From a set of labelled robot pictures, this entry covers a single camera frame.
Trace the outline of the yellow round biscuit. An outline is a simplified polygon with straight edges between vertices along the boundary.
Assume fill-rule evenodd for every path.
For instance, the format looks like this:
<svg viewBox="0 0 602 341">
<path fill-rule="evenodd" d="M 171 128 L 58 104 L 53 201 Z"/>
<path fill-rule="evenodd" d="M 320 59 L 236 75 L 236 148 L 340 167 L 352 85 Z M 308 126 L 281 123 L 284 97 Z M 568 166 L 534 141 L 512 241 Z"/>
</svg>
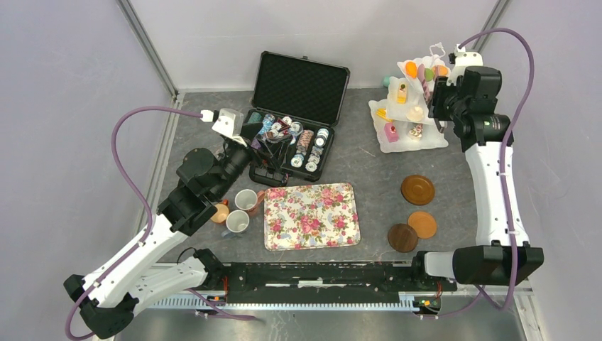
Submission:
<svg viewBox="0 0 602 341">
<path fill-rule="evenodd" d="M 447 77 L 449 74 L 449 68 L 445 65 L 435 65 L 432 71 L 435 77 Z"/>
</svg>

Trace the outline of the green round macaron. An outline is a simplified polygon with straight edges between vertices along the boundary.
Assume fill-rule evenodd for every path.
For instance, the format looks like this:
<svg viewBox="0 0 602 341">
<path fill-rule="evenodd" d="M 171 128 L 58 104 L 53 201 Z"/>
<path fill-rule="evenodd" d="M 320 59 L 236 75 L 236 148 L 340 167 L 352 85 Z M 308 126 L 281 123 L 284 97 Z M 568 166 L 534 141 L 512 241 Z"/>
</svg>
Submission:
<svg viewBox="0 0 602 341">
<path fill-rule="evenodd" d="M 434 72 L 430 68 L 426 68 L 423 73 L 426 82 L 431 82 L 434 79 Z"/>
</svg>

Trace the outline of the cream round pudding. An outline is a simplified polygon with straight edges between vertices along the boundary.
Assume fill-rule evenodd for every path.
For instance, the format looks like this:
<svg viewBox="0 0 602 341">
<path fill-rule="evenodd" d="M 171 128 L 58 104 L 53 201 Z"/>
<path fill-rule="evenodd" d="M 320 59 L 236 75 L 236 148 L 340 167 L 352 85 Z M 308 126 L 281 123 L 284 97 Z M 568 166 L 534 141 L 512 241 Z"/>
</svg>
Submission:
<svg viewBox="0 0 602 341">
<path fill-rule="evenodd" d="M 406 117 L 412 122 L 421 122 L 424 119 L 424 111 L 420 106 L 414 106 L 407 111 Z"/>
</svg>

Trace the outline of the sprinkled strawberry cake slice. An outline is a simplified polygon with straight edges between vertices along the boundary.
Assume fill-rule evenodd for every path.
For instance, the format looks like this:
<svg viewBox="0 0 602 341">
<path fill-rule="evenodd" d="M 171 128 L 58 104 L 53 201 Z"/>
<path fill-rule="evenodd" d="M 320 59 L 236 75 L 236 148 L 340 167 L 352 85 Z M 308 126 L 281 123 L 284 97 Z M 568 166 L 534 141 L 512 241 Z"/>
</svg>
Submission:
<svg viewBox="0 0 602 341">
<path fill-rule="evenodd" d="M 422 139 L 423 125 L 417 124 L 411 130 L 408 131 L 407 135 L 413 141 L 420 141 Z"/>
</svg>

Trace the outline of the orange pastry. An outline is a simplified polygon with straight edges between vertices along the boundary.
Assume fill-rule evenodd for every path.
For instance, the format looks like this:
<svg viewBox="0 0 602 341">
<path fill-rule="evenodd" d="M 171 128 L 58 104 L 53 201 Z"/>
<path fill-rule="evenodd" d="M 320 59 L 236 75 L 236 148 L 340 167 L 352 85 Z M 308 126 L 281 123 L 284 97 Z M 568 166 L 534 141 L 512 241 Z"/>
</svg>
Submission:
<svg viewBox="0 0 602 341">
<path fill-rule="evenodd" d="M 413 61 L 408 61 L 405 64 L 405 72 L 409 78 L 416 79 L 418 76 L 418 66 Z"/>
</svg>

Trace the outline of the yellow cake with green fruit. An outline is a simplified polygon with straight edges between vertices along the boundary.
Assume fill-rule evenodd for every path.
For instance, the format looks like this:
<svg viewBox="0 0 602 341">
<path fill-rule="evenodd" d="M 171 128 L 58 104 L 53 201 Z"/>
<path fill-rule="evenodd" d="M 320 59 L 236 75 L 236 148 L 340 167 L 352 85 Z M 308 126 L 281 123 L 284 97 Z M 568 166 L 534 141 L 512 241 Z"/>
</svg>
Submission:
<svg viewBox="0 0 602 341">
<path fill-rule="evenodd" d="M 400 83 L 397 90 L 397 103 L 398 104 L 406 104 L 408 97 L 408 86 L 405 83 Z"/>
</svg>

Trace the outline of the pink strawberry cake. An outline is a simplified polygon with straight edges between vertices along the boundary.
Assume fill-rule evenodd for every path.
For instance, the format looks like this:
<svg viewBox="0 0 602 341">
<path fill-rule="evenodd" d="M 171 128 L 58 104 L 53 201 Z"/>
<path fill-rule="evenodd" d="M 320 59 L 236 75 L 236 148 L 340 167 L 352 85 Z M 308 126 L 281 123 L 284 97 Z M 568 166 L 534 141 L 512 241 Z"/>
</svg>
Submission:
<svg viewBox="0 0 602 341">
<path fill-rule="evenodd" d="M 399 140 L 399 135 L 393 122 L 386 123 L 383 130 L 388 143 L 394 143 Z"/>
</svg>

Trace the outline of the yellow kiwi cake slice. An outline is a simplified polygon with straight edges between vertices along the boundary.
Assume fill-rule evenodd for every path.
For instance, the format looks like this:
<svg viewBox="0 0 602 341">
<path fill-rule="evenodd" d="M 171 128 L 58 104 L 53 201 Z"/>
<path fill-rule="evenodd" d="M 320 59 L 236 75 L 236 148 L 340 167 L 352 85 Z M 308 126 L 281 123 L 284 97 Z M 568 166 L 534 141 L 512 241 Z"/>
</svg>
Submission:
<svg viewBox="0 0 602 341">
<path fill-rule="evenodd" d="M 390 119 L 390 118 L 388 117 L 388 115 L 387 115 L 387 111 L 386 111 L 386 109 L 385 109 L 385 108 L 379 108 L 379 109 L 377 109 L 377 110 L 376 110 L 376 115 L 377 115 L 378 117 L 380 117 L 381 119 L 383 119 L 384 121 L 386 121 L 386 122 L 389 122 L 389 123 L 391 123 L 391 122 L 393 121 L 392 119 Z"/>
</svg>

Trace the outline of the pink-handled metal tongs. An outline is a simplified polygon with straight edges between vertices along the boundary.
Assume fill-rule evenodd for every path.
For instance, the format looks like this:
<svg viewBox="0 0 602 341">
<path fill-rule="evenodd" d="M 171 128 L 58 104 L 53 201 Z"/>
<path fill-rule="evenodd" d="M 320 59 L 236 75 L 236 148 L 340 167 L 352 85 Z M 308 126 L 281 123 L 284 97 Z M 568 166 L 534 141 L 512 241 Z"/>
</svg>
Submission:
<svg viewBox="0 0 602 341">
<path fill-rule="evenodd" d="M 418 66 L 418 80 L 420 81 L 420 84 L 422 86 L 422 91 L 423 91 L 423 97 L 425 100 L 425 104 L 430 104 L 430 102 L 432 101 L 432 93 L 433 90 L 430 88 L 430 85 L 434 84 L 434 81 L 437 79 L 437 77 L 434 77 L 434 79 L 431 82 L 426 82 L 423 76 L 424 70 L 426 68 L 430 68 L 432 69 L 432 67 L 426 67 L 424 64 L 420 64 Z"/>
</svg>

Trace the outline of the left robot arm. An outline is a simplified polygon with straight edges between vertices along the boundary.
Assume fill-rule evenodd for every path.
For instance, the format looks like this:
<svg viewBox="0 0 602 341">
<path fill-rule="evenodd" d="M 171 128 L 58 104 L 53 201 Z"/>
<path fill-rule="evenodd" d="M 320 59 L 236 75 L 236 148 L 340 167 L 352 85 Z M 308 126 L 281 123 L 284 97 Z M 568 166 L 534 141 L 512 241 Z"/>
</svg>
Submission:
<svg viewBox="0 0 602 341">
<path fill-rule="evenodd" d="M 145 272 L 217 213 L 216 204 L 251 164 L 272 157 L 252 146 L 263 125 L 245 123 L 224 131 L 224 150 L 189 151 L 177 169 L 179 181 L 147 225 L 117 254 L 86 276 L 73 274 L 63 284 L 74 301 L 69 316 L 80 314 L 92 336 L 107 339 L 124 330 L 148 306 L 187 289 L 215 289 L 224 267 L 208 249 L 200 249 L 159 274 Z"/>
</svg>

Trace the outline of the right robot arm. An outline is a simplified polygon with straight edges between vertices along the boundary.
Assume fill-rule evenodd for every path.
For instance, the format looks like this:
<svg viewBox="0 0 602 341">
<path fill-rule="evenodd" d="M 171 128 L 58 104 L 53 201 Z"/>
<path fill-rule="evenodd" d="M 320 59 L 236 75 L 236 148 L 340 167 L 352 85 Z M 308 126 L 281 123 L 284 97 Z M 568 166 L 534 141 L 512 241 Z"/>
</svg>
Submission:
<svg viewBox="0 0 602 341">
<path fill-rule="evenodd" d="M 508 116 L 495 112 L 502 75 L 468 66 L 456 80 L 439 77 L 431 115 L 454 123 L 471 171 L 477 209 L 476 243 L 454 251 L 420 251 L 410 281 L 427 290 L 439 278 L 479 286 L 518 285 L 544 263 L 522 225 L 512 179 L 513 135 Z"/>
</svg>

